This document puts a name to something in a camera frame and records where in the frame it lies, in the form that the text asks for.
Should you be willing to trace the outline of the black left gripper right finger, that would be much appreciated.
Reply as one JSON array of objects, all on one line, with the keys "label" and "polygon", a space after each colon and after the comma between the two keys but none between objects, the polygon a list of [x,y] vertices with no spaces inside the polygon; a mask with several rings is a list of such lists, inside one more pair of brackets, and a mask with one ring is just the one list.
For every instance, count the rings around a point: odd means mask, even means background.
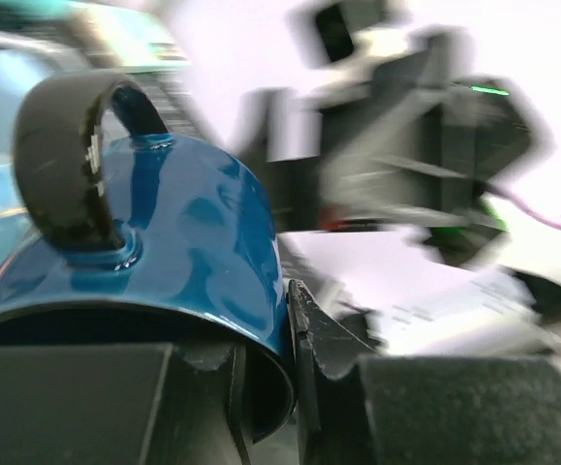
[{"label": "black left gripper right finger", "polygon": [[561,351],[377,354],[288,288],[303,464],[561,464]]}]

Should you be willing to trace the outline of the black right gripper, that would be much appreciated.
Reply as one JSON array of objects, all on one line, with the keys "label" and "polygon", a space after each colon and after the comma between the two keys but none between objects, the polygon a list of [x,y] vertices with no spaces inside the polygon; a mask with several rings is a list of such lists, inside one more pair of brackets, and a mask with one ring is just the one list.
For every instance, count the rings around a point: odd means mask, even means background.
[{"label": "black right gripper", "polygon": [[374,68],[363,98],[320,109],[318,156],[276,178],[280,232],[409,224],[435,242],[485,242],[505,230],[484,195],[531,147],[526,115],[504,79],[471,73],[460,30],[414,41]]}]

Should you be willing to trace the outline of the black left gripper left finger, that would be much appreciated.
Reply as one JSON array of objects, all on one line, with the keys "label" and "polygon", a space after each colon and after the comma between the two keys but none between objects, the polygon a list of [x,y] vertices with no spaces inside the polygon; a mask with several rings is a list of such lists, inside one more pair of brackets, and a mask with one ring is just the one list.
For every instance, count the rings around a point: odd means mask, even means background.
[{"label": "black left gripper left finger", "polygon": [[0,464],[245,464],[234,344],[0,348]]}]

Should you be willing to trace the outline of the dark blue ceramic mug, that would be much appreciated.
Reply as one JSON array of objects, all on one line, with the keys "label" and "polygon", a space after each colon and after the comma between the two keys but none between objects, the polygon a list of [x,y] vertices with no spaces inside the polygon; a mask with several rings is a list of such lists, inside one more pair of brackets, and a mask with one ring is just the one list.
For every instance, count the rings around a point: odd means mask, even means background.
[{"label": "dark blue ceramic mug", "polygon": [[253,438],[296,403],[288,308],[265,189],[133,78],[48,77],[16,116],[13,168],[35,233],[0,265],[0,346],[245,345]]}]

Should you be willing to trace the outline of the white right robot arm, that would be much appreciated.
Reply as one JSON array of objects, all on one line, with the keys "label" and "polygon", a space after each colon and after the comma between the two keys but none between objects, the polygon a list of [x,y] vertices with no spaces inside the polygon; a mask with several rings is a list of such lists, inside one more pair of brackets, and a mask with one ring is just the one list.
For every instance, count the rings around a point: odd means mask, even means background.
[{"label": "white right robot arm", "polygon": [[492,179],[532,146],[533,135],[499,80],[457,77],[460,35],[418,35],[415,51],[380,63],[352,102],[319,108],[314,158],[266,165],[263,183],[285,232],[414,225],[447,265],[498,245],[497,267],[430,299],[391,309],[375,324],[390,354],[522,348],[561,318],[561,225],[539,216],[528,250],[505,237],[487,196]]}]

